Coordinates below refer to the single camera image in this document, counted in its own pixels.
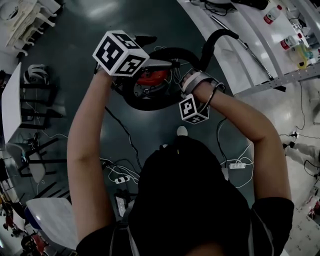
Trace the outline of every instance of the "black and white cube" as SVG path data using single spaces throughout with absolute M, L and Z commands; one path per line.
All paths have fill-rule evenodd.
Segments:
M 189 94 L 186 99 L 179 102 L 180 114 L 183 121 L 196 125 L 209 119 L 209 107 L 201 114 L 197 112 L 194 96 Z
M 93 55 L 111 76 L 133 77 L 149 55 L 123 30 L 108 31 Z

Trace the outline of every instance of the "person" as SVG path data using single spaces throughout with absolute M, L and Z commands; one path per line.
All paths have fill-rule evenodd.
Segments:
M 294 143 L 293 141 L 289 144 L 283 143 L 282 145 L 285 154 L 293 161 L 309 169 L 312 172 L 312 175 L 317 175 L 319 173 L 320 149 L 318 147 L 304 143 Z
M 77 253 L 280 255 L 289 238 L 294 211 L 281 140 L 262 113 L 219 91 L 210 106 L 254 144 L 252 208 L 225 180 L 215 155 L 200 141 L 181 135 L 145 161 L 128 227 L 116 223 L 99 159 L 105 104 L 112 83 L 106 72 L 97 72 L 68 136 L 67 172 L 80 241 Z M 193 95 L 206 103 L 212 92 L 212 85 L 202 82 Z

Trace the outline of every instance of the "metal rod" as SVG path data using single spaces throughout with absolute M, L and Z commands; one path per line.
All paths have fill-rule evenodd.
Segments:
M 220 20 L 218 20 L 215 16 L 211 15 L 210 18 L 212 20 L 214 20 L 218 25 L 220 25 L 221 27 L 223 27 L 226 30 L 230 30 L 225 24 L 223 24 Z M 274 78 L 272 77 L 272 75 L 270 74 L 270 72 L 268 71 L 268 69 L 266 68 L 266 66 L 258 59 L 258 57 L 251 51 L 251 49 L 249 48 L 249 46 L 242 41 L 240 38 L 237 40 L 242 47 L 253 57 L 253 59 L 258 63 L 258 65 L 264 70 L 264 72 L 267 74 L 267 76 L 269 77 L 270 80 L 273 80 Z

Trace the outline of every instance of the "bottle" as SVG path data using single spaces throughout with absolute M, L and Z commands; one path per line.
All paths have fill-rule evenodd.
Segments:
M 296 46 L 299 43 L 299 39 L 302 38 L 302 34 L 298 33 L 298 38 L 296 36 L 289 35 L 283 39 L 280 44 L 283 49 L 288 50 L 293 46 Z
M 278 5 L 277 7 L 273 7 L 264 17 L 264 21 L 269 25 L 272 24 L 281 14 L 282 7 Z

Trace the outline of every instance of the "black shirt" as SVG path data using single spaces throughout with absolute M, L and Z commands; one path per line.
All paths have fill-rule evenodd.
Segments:
M 184 256 L 208 242 L 226 255 L 278 256 L 292 228 L 294 204 L 285 198 L 246 199 L 227 180 L 217 158 L 201 142 L 179 136 L 145 162 L 129 215 L 141 256 Z M 80 256 L 109 255 L 115 226 L 85 237 Z M 127 232 L 116 231 L 113 256 L 132 255 Z

